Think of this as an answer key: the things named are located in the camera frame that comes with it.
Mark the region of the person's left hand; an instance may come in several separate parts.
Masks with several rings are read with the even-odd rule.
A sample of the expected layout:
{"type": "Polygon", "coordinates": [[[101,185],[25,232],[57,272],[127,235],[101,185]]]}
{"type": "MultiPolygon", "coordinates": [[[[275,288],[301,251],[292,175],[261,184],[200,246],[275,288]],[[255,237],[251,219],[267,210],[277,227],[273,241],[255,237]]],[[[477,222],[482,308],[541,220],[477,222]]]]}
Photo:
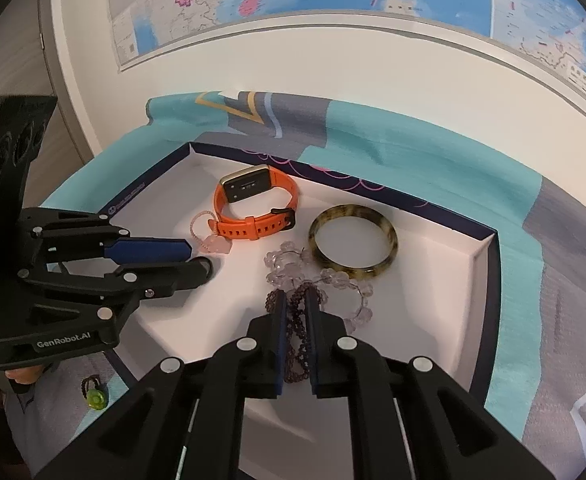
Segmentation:
{"type": "Polygon", "coordinates": [[[12,380],[16,384],[32,385],[42,376],[45,370],[45,365],[35,365],[16,368],[16,370],[6,370],[4,374],[8,380],[12,380]]]}

